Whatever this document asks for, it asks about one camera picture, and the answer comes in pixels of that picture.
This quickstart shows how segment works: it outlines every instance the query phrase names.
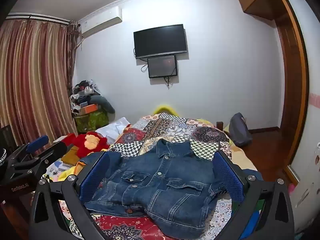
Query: white cloth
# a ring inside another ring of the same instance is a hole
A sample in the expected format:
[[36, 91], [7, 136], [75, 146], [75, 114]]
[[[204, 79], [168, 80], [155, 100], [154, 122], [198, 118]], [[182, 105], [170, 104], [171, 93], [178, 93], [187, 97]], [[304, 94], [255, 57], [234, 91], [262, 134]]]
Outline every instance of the white cloth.
[[125, 117], [122, 117], [115, 122], [97, 129], [96, 132], [106, 137], [108, 139], [108, 144], [111, 145], [116, 142], [118, 136], [123, 133], [124, 128], [129, 124], [128, 120]]

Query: green bag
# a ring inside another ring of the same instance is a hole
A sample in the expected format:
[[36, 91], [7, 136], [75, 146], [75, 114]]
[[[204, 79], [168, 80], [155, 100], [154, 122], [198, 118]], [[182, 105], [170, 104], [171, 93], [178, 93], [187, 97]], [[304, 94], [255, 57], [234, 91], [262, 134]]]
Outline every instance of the green bag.
[[76, 116], [75, 121], [77, 125], [77, 131], [79, 133], [95, 131], [98, 128], [109, 124], [108, 115], [103, 109], [81, 116]]

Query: wall-mounted tv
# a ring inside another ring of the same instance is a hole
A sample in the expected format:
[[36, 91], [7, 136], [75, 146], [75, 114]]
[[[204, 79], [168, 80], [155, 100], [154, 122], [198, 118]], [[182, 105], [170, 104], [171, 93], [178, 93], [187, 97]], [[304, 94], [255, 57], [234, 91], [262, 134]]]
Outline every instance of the wall-mounted tv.
[[187, 52], [183, 24], [133, 33], [136, 58]]

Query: jacket collar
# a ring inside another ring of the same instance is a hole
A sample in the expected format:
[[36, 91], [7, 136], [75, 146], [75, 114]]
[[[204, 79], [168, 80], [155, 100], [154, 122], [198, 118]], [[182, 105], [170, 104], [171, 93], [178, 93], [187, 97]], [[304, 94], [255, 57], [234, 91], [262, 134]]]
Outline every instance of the jacket collar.
[[164, 139], [158, 140], [156, 144], [156, 152], [159, 158], [166, 154], [170, 156], [184, 156], [194, 154], [191, 149], [190, 141], [185, 141], [182, 143], [171, 143]]

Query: pink wall sticker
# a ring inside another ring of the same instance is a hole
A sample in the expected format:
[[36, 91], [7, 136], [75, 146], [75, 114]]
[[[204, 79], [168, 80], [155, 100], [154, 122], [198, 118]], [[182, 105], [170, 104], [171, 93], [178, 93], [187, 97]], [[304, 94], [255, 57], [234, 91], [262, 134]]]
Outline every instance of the pink wall sticker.
[[314, 93], [310, 93], [309, 104], [320, 108], [320, 96]]

